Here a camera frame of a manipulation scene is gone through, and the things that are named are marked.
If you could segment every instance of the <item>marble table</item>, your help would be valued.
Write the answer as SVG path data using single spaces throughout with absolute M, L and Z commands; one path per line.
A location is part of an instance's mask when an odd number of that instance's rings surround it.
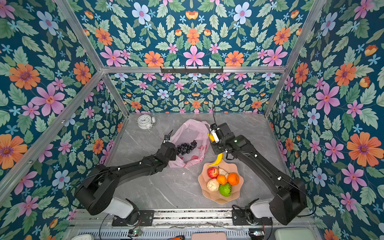
M 213 123 L 212 114 L 163 114 L 154 113 L 157 121 L 149 130 L 142 130 L 137 125 L 139 115 L 129 116 L 128 126 L 123 133 L 120 144 L 116 148 L 108 166 L 123 165 L 136 162 L 159 149 L 164 135 L 172 129 L 174 132 L 188 119 Z M 217 124 L 226 122 L 235 135 L 244 135 L 256 149 L 273 165 L 287 172 L 280 151 L 271 135 L 268 121 L 261 114 L 217 113 Z M 256 198 L 272 197 L 267 186 L 244 163 L 234 159 L 239 174 L 244 178 L 241 195 L 238 199 L 220 205 L 203 196 L 197 180 L 205 162 L 213 162 L 216 156 L 211 147 L 203 162 L 188 168 L 166 167 L 162 172 L 151 176 L 140 177 L 120 185 L 114 196 L 133 201 L 139 208 L 222 208 L 232 204 L 245 206 Z

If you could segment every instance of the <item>red apple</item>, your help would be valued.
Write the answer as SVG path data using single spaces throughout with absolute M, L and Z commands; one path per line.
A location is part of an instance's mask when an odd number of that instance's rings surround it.
M 210 167 L 208 168 L 208 176 L 212 179 L 217 178 L 218 176 L 218 169 L 216 167 Z

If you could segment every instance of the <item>yellow banana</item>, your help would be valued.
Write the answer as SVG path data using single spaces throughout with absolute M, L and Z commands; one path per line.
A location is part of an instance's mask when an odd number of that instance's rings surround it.
M 219 155 L 217 155 L 216 161 L 212 164 L 209 164 L 208 167 L 218 165 L 221 162 L 221 160 L 223 160 L 223 153 L 220 153 Z

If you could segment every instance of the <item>white alarm clock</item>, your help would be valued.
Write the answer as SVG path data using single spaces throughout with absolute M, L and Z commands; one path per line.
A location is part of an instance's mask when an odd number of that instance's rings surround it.
M 149 115 L 141 115 L 139 119 L 137 120 L 137 123 L 139 124 L 139 128 L 141 129 L 150 129 L 153 127 L 153 124 L 156 122 L 155 117 L 151 117 Z

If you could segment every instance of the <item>plastic bag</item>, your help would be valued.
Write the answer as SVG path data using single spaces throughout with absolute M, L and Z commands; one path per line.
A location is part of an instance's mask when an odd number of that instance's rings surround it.
M 175 161 L 170 161 L 170 167 L 190 167 L 203 161 L 205 153 L 210 145 L 206 121 L 199 122 L 193 119 L 187 120 L 171 137 L 171 142 L 176 145 L 191 143 L 196 140 L 197 146 L 192 152 L 181 157 L 176 156 Z

